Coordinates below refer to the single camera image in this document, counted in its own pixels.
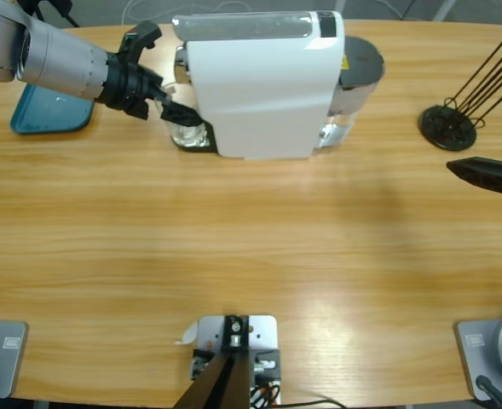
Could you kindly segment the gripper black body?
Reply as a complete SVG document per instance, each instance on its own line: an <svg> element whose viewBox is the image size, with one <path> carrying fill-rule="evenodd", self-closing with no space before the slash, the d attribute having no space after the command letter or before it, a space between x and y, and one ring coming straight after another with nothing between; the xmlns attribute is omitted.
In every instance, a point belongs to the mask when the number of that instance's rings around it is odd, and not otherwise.
<svg viewBox="0 0 502 409"><path fill-rule="evenodd" d="M107 79L103 82L101 94L95 102L114 110L147 120L147 100L165 101L165 92L157 87L148 87L141 80L139 65L123 55L107 54Z"/></svg>

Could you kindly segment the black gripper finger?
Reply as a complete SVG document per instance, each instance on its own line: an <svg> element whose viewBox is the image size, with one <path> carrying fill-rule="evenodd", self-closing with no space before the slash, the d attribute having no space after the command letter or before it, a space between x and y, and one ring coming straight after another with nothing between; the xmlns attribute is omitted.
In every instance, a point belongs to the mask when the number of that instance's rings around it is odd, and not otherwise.
<svg viewBox="0 0 502 409"><path fill-rule="evenodd" d="M194 109L174 101L162 103L160 117L164 121L185 127L195 127L202 124L202 118Z"/></svg>
<svg viewBox="0 0 502 409"><path fill-rule="evenodd" d="M491 158L462 158L446 163L459 179L482 189L502 194L502 161Z"/></svg>
<svg viewBox="0 0 502 409"><path fill-rule="evenodd" d="M160 88L164 79L159 76L156 72L146 68L140 68L141 80L143 83L146 83L148 87L157 87Z"/></svg>

